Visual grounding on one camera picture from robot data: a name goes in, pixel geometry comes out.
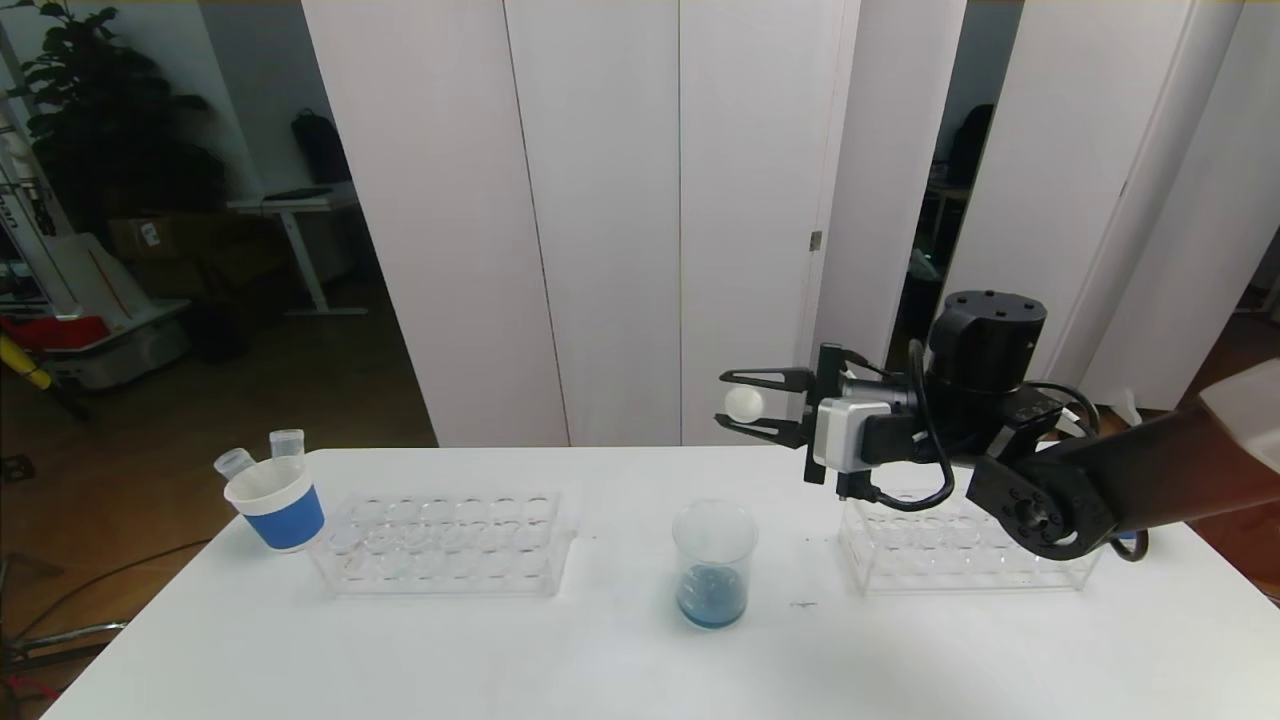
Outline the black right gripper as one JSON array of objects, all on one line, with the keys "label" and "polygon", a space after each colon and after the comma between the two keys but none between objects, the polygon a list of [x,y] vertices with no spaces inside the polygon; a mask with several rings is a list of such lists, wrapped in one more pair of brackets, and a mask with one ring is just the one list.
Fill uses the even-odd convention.
[{"label": "black right gripper", "polygon": [[887,462],[906,461],[916,452],[916,398],[905,375],[873,370],[870,364],[838,345],[822,345],[814,372],[805,366],[733,369],[718,379],[732,386],[804,395],[805,419],[762,418],[739,421],[717,413],[716,423],[753,439],[786,448],[806,446],[803,480],[822,486],[826,474],[858,474]]}]

